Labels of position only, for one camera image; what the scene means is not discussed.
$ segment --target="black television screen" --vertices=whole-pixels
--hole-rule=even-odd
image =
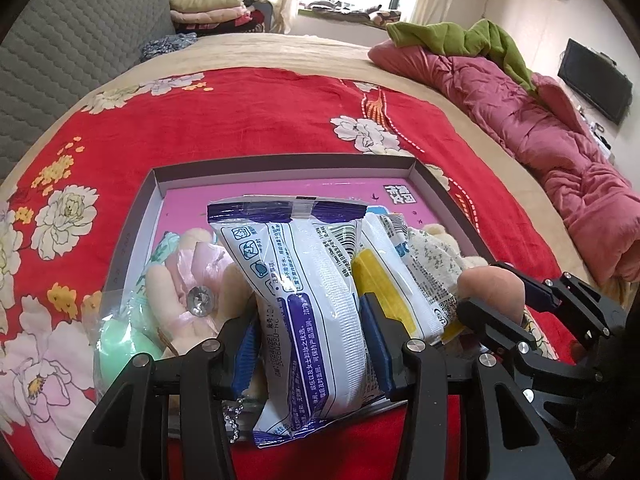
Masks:
[[[569,40],[558,76],[607,119],[620,124],[631,103],[633,85],[611,62]]]

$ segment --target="green blanket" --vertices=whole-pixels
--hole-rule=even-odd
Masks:
[[[433,25],[397,22],[387,25],[386,30],[395,46],[422,45],[440,56],[488,57],[527,92],[536,91],[531,70],[513,38],[489,20],[480,20],[469,30],[447,22]]]

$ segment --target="quilted gray headboard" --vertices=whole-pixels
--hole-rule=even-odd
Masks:
[[[0,182],[78,100],[174,33],[169,0],[31,0],[0,44]]]

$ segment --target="pink comforter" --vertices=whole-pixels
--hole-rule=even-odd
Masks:
[[[640,281],[640,196],[604,159],[552,78],[533,78],[547,109],[484,57],[437,56],[387,41],[369,58],[441,91],[529,168],[599,284]]]

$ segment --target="green ball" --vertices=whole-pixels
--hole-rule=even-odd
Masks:
[[[162,357],[161,349],[148,337],[117,319],[107,320],[102,326],[98,352],[100,353],[100,373],[105,389],[111,386],[134,355],[144,352],[155,360]]]

